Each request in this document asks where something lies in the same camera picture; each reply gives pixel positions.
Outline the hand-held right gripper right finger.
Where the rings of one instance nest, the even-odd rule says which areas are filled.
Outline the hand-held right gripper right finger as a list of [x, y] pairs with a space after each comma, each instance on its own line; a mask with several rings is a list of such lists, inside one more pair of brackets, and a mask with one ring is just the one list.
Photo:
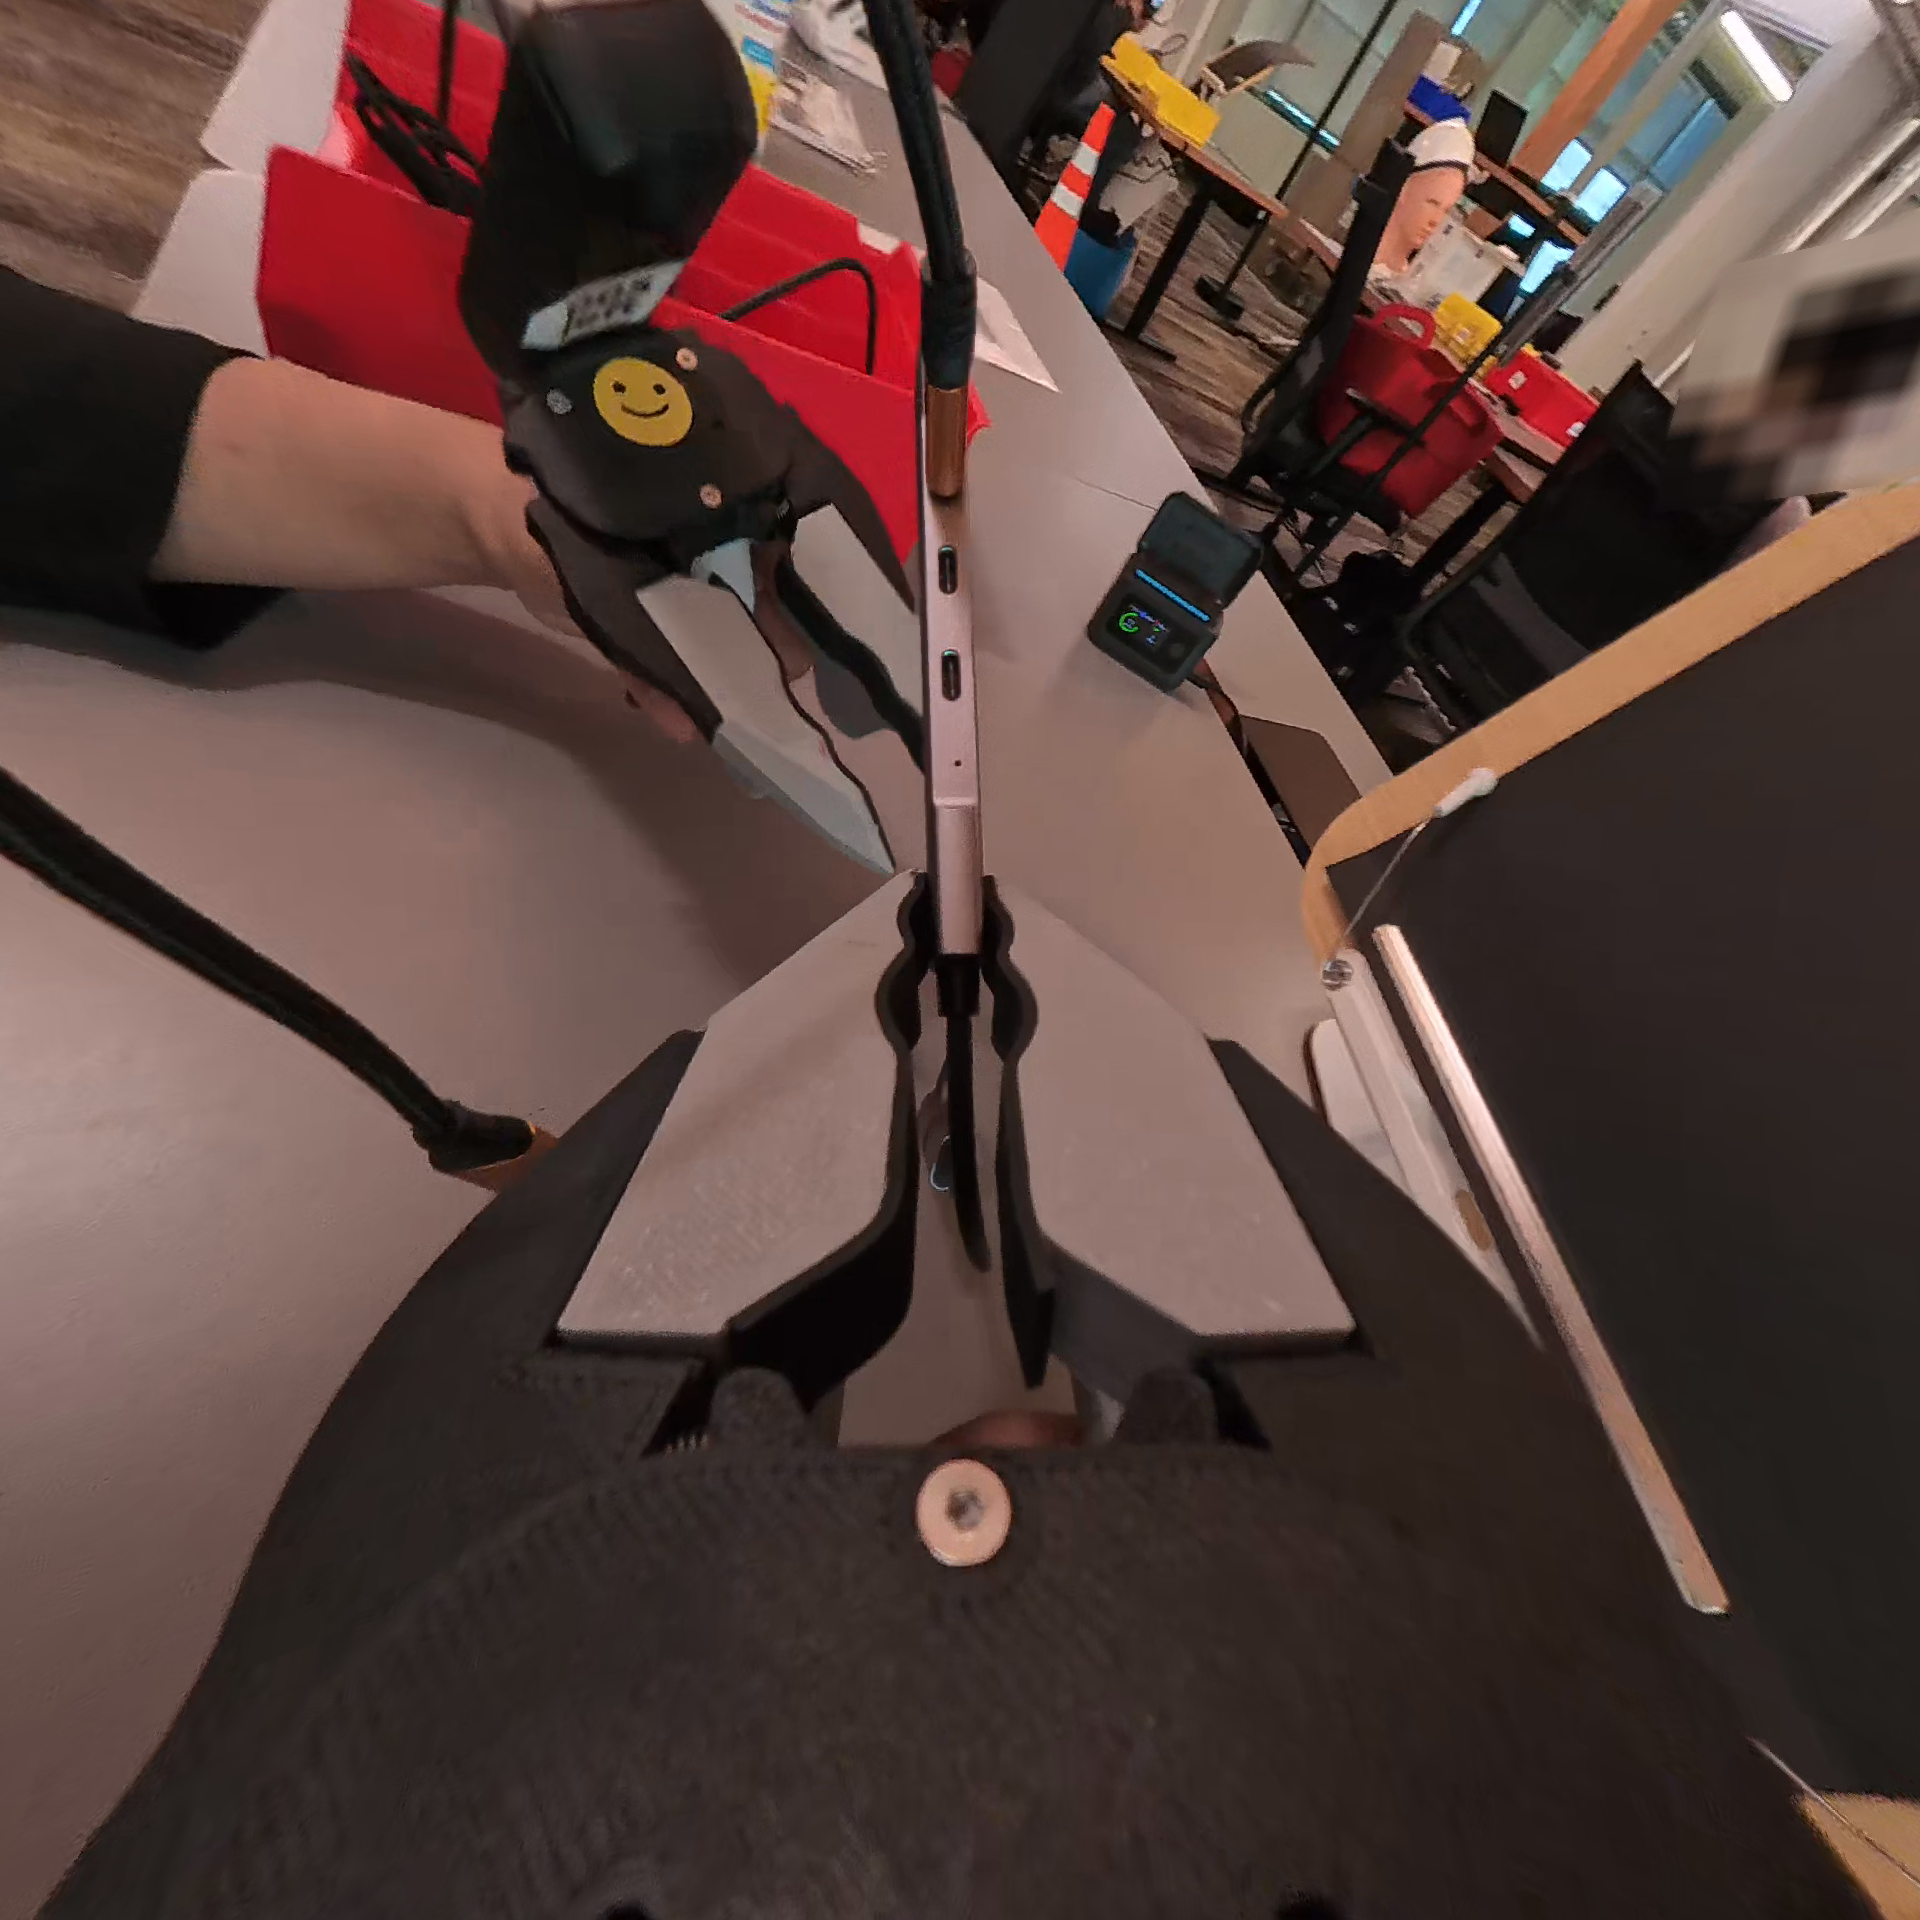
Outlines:
[[1328, 1360], [1360, 1335], [1257, 1123], [1282, 1095], [1040, 896], [981, 891], [987, 1230], [1028, 1385], [1084, 1444], [1153, 1374]]

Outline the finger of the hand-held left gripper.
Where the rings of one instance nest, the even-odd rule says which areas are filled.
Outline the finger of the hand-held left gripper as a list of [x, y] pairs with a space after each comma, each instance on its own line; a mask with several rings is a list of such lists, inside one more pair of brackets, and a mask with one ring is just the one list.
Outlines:
[[754, 545], [714, 545], [692, 578], [640, 583], [640, 616], [714, 709], [709, 742], [724, 767], [850, 865], [897, 871], [875, 790], [844, 767], [831, 719], [812, 719], [812, 709], [792, 691], [784, 647], [757, 619], [769, 605], [773, 594], [757, 594]]
[[904, 759], [925, 767], [921, 605], [844, 506], [801, 519], [792, 542], [757, 542], [757, 627], [792, 681], [812, 681], [833, 737], [897, 737]]

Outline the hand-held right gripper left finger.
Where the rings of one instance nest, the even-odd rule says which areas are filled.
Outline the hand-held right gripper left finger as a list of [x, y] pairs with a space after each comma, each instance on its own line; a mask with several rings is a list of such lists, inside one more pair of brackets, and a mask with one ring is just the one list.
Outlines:
[[904, 1328], [921, 910], [925, 882], [891, 882], [714, 1009], [556, 1343], [769, 1363], [821, 1407]]

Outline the grey usb hub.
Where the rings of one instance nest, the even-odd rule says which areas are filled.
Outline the grey usb hub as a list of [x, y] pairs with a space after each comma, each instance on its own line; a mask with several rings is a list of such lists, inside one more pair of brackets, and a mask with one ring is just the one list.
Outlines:
[[925, 882], [939, 966], [981, 956], [987, 834], [981, 834], [981, 661], [970, 661], [970, 563], [961, 504], [921, 477], [921, 661], [925, 661]]

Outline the black braided cable orange plugs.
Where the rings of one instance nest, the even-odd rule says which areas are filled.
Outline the black braided cable orange plugs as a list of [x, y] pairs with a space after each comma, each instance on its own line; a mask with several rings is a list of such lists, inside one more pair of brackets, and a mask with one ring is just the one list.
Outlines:
[[[865, 10], [875, 45], [882, 45], [882, 76], [897, 97], [897, 132], [904, 132], [904, 163], [912, 163], [912, 189], [921, 189], [921, 221], [925, 221], [925, 280], [939, 285], [930, 306], [946, 311], [946, 374], [970, 376], [970, 247], [961, 247], [961, 221], [954, 221], [954, 189], [946, 189], [946, 141], [939, 141], [939, 109], [930, 109], [930, 76], [925, 76], [925, 45], [912, 10]], [[925, 975], [939, 966], [930, 951], [930, 882], [925, 882], [925, 910], [921, 910], [921, 956]]]

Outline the red plastic bin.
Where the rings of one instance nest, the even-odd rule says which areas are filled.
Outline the red plastic bin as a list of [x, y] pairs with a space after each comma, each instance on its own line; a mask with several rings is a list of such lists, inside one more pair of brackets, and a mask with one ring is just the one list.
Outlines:
[[[473, 221], [331, 163], [270, 149], [261, 320], [284, 363], [501, 426], [454, 273]], [[946, 311], [912, 240], [754, 169], [657, 328], [740, 347], [875, 492], [897, 563], [921, 545], [921, 468], [954, 492], [987, 400], [946, 374]]]
[[347, 0], [342, 57], [358, 57], [405, 109], [437, 116], [476, 163], [492, 141], [492, 109], [505, 45], [476, 0], [454, 10], [449, 80], [437, 80], [437, 0]]

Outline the person's left forearm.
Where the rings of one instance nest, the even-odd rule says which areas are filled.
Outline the person's left forearm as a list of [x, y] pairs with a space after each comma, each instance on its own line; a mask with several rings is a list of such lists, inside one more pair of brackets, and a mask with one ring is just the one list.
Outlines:
[[0, 605], [229, 647], [284, 594], [514, 594], [501, 432], [0, 273]]

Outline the white panel stand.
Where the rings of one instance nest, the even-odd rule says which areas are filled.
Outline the white panel stand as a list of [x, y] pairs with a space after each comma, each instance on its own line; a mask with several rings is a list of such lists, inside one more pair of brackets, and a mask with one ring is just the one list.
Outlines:
[[1541, 1343], [1541, 1320], [1495, 1250], [1495, 1230], [1458, 1172], [1458, 1147], [1407, 1056], [1407, 1034], [1395, 1034], [1363, 956], [1336, 951], [1318, 966], [1318, 987], [1328, 987], [1328, 1019], [1308, 1034], [1311, 1109], [1477, 1267], [1477, 1282]]

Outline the white paper sheet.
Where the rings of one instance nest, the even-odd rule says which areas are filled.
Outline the white paper sheet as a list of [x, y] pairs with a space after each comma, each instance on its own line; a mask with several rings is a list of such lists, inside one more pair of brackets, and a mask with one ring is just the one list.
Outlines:
[[992, 280], [970, 285], [970, 355], [1057, 393], [1057, 374], [1040, 363], [1034, 331], [1018, 328]]

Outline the silver metal strip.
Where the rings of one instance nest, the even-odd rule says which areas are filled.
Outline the silver metal strip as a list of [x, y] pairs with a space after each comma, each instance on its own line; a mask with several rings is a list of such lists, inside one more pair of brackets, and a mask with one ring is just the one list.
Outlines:
[[1381, 975], [1388, 975], [1388, 987], [1395, 987], [1395, 1003], [1421, 1034], [1421, 1056], [1428, 1056], [1428, 1071], [1434, 1071], [1434, 1084], [1439, 1084], [1439, 1098], [1464, 1133], [1464, 1155], [1491, 1175], [1495, 1213], [1503, 1213], [1503, 1230], [1514, 1230], [1514, 1248], [1517, 1248], [1517, 1258], [1529, 1258], [1529, 1272], [1532, 1272], [1532, 1287], [1558, 1320], [1558, 1343], [1566, 1343], [1566, 1360], [1574, 1360], [1574, 1374], [1581, 1374], [1581, 1388], [1585, 1388], [1585, 1407], [1592, 1407], [1592, 1421], [1617, 1452], [1617, 1476], [1626, 1476], [1626, 1486], [1635, 1486], [1635, 1501], [1642, 1501], [1642, 1518], [1644, 1518], [1644, 1534], [1672, 1562], [1672, 1589], [1686, 1594], [1686, 1609], [1732, 1615], [1724, 1569], [1716, 1569], [1716, 1553], [1707, 1553], [1707, 1544], [1701, 1544], [1701, 1524], [1691, 1524], [1691, 1509], [1686, 1509], [1686, 1493], [1679, 1493], [1679, 1478], [1672, 1478], [1672, 1468], [1660, 1468], [1660, 1452], [1656, 1452], [1656, 1433], [1644, 1433], [1644, 1421], [1642, 1421], [1642, 1407], [1635, 1407], [1635, 1388], [1626, 1388], [1626, 1374], [1617, 1374], [1617, 1360], [1609, 1360], [1609, 1343], [1604, 1343], [1604, 1328], [1592, 1328], [1592, 1312], [1574, 1282], [1574, 1258], [1548, 1234], [1548, 1213], [1541, 1213], [1541, 1198], [1532, 1198], [1532, 1183], [1529, 1183], [1529, 1172], [1517, 1172], [1517, 1155], [1514, 1155], [1514, 1136], [1503, 1136], [1503, 1123], [1495, 1123], [1495, 1109], [1491, 1109], [1491, 1095], [1477, 1095], [1477, 1081], [1473, 1081], [1421, 956], [1411, 956], [1411, 942], [1407, 942], [1407, 923], [1372, 923], [1372, 951], [1381, 951]]

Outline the blue bucket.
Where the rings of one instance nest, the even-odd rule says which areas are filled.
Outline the blue bucket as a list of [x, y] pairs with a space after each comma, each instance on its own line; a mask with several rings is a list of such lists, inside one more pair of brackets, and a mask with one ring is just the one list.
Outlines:
[[1067, 299], [1084, 306], [1092, 328], [1107, 328], [1124, 280], [1129, 280], [1129, 257], [1140, 257], [1140, 230], [1124, 230], [1118, 240], [1103, 238], [1067, 238], [1067, 257], [1063, 257], [1063, 280]]

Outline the yellow plastic bin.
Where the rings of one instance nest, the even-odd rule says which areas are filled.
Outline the yellow plastic bin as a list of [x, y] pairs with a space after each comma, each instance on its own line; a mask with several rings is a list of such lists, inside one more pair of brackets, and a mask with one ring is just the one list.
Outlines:
[[1213, 137], [1213, 97], [1196, 97], [1191, 80], [1179, 80], [1140, 38], [1118, 38], [1103, 61], [1147, 116], [1153, 132], [1204, 141]]

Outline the wooden table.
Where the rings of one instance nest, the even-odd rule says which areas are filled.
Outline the wooden table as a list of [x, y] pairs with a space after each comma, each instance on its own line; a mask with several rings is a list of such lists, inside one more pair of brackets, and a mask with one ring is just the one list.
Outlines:
[[1147, 109], [1147, 89], [1124, 68], [1107, 68], [1107, 76], [1118, 76], [1124, 109], [1140, 116], [1147, 141], [1171, 149], [1184, 203], [1161, 238], [1153, 273], [1140, 280], [1129, 320], [1103, 320], [1103, 331], [1140, 339], [1161, 363], [1179, 363], [1179, 347], [1147, 339], [1147, 328], [1153, 328], [1161, 299], [1179, 285], [1213, 203], [1245, 230], [1245, 240], [1219, 273], [1196, 273], [1191, 299], [1204, 306], [1213, 328], [1227, 328], [1236, 339], [1276, 355], [1282, 339], [1245, 328], [1236, 273], [1257, 257], [1257, 240], [1282, 247], [1282, 273], [1298, 273], [1308, 257], [1318, 273], [1336, 273], [1336, 189], [1351, 189], [1363, 178], [1363, 163], [1340, 163], [1340, 141], [1363, 132], [1372, 137], [1434, 132], [1434, 116], [1411, 97], [1428, 76], [1395, 45], [1381, 61], [1372, 89], [1351, 109], [1351, 132], [1336, 141], [1318, 141], [1318, 125], [1308, 125], [1282, 186], [1257, 186], [1251, 169], [1236, 169], [1219, 149], [1219, 137], [1191, 141], [1161, 109]]

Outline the black red office chair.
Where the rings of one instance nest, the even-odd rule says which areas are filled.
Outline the black red office chair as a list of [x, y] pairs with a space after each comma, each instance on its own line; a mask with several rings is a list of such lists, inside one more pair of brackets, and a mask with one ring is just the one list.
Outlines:
[[1245, 441], [1219, 492], [1268, 504], [1276, 525], [1298, 525], [1308, 563], [1340, 525], [1395, 542], [1503, 449], [1495, 412], [1434, 347], [1434, 328], [1372, 299], [1372, 257], [1407, 186], [1411, 149], [1381, 141], [1351, 189], [1351, 238], [1318, 311], [1236, 421]]

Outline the mannequin head white cap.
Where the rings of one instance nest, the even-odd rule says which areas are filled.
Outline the mannequin head white cap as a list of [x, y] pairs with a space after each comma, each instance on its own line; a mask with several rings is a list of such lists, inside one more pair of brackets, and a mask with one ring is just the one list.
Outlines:
[[1407, 149], [1411, 149], [1411, 178], [1407, 178], [1395, 210], [1381, 230], [1372, 280], [1395, 280], [1411, 265], [1411, 247], [1473, 189], [1473, 125], [1428, 125]]

